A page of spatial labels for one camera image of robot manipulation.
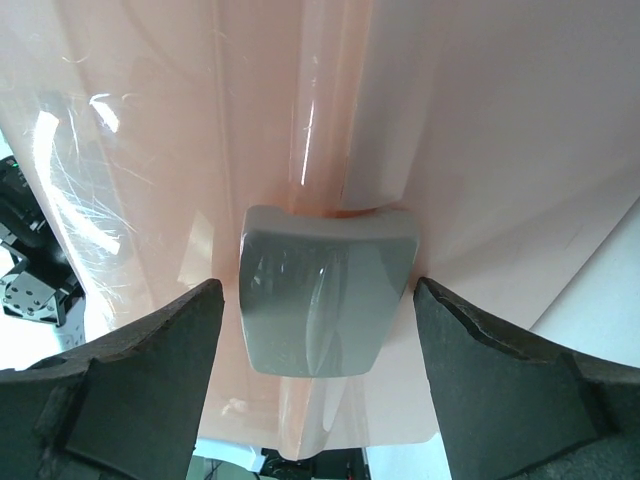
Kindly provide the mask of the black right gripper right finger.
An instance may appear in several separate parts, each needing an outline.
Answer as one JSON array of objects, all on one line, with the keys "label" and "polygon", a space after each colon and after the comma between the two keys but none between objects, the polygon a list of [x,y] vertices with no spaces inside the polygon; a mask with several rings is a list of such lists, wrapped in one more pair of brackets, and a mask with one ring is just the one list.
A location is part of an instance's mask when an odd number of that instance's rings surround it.
[{"label": "black right gripper right finger", "polygon": [[639,371],[549,341],[430,278],[413,296],[455,479],[635,479]]}]

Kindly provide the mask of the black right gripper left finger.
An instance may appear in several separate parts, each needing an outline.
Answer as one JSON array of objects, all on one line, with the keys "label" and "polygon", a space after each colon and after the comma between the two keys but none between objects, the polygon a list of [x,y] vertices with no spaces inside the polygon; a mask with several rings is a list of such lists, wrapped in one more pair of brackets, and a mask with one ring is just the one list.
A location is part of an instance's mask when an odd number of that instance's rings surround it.
[{"label": "black right gripper left finger", "polygon": [[159,310],[1,373],[4,479],[183,479],[224,310],[208,279]]}]

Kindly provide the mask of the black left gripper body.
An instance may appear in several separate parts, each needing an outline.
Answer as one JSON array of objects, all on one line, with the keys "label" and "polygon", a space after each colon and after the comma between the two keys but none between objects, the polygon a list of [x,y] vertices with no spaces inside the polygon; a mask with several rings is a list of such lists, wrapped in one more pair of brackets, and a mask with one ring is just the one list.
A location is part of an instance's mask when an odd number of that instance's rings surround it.
[{"label": "black left gripper body", "polygon": [[53,329],[61,345],[85,343],[85,292],[14,156],[1,159],[3,313]]}]

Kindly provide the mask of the beige tool box latch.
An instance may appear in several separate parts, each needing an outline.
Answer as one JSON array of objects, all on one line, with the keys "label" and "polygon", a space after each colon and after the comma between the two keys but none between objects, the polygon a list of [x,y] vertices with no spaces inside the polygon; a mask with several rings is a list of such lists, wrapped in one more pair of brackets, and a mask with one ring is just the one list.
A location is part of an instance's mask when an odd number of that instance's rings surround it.
[{"label": "beige tool box latch", "polygon": [[238,293],[251,366],[296,378],[361,375],[374,365],[407,287],[415,217],[350,218],[247,210]]}]

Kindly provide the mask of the pink translucent tool box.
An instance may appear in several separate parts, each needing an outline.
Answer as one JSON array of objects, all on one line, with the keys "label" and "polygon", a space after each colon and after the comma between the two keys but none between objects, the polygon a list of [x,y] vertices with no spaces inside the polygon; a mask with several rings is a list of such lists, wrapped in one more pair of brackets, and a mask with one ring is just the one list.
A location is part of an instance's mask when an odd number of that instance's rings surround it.
[{"label": "pink translucent tool box", "polygon": [[1,129],[100,337],[220,280],[199,434],[323,450],[437,432],[405,295],[371,370],[266,375],[246,211],[414,214],[414,277],[533,326],[639,196],[635,1],[5,1]]}]

